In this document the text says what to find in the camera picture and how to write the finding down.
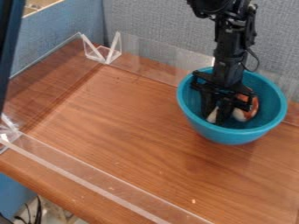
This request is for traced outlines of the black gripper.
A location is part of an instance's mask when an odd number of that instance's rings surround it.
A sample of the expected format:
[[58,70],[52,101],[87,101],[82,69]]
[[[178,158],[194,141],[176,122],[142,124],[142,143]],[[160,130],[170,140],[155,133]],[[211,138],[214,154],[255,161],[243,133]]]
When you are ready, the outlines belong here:
[[208,118],[216,105],[216,124],[231,117],[234,108],[250,109],[255,92],[243,84],[247,56],[215,59],[211,72],[195,70],[191,73],[191,88],[200,92],[200,112]]

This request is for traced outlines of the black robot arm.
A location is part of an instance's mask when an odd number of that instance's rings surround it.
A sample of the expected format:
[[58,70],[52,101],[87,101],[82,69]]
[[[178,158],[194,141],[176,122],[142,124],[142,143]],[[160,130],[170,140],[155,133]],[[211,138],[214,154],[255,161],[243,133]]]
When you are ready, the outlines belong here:
[[211,73],[196,70],[191,87],[200,92],[200,112],[204,119],[222,125],[234,109],[254,108],[255,92],[243,84],[250,47],[258,35],[258,6],[251,0],[187,0],[198,18],[215,22],[214,67]]

